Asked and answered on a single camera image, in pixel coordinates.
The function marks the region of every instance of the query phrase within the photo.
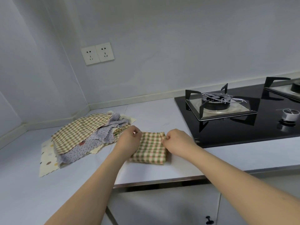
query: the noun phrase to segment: black glass cooktop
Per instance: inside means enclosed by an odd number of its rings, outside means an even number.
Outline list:
[[[300,111],[300,102],[270,92],[263,84],[228,89],[228,94],[261,98],[257,114],[201,122],[187,110],[184,96],[175,98],[199,146],[209,148],[300,136],[300,118],[293,125],[280,122],[283,110]]]

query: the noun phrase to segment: outlet plate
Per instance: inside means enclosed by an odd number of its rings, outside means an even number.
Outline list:
[[[110,42],[96,45],[96,50],[101,62],[115,59]]]
[[[81,53],[86,65],[100,62],[95,46],[81,48]]]

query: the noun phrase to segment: human hand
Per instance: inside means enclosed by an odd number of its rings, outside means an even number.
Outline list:
[[[132,156],[140,145],[142,132],[134,125],[128,127],[119,137],[113,152],[120,155],[124,161]]]
[[[188,151],[197,147],[194,140],[184,131],[173,129],[166,135],[167,139],[162,141],[163,145],[174,155],[186,159]]]

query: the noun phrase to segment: purple polka dot cloth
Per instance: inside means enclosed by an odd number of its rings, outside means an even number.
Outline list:
[[[123,127],[129,123],[129,119],[121,119],[120,120],[119,113],[113,113],[111,118],[108,120],[107,124],[102,127],[96,129],[95,132],[92,133],[86,140],[77,144],[70,151],[65,154],[57,154],[54,145],[54,152],[57,157],[57,162],[59,167],[63,167],[68,165],[76,160],[87,155],[94,148],[105,144],[105,143],[113,143],[115,141],[113,135],[113,128]]]

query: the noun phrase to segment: forearm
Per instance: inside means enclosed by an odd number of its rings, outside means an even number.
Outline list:
[[[194,147],[187,160],[193,163],[225,196],[250,225],[300,224],[299,200]]]
[[[122,156],[114,151],[109,154],[95,173],[45,224],[100,224],[123,163]]]

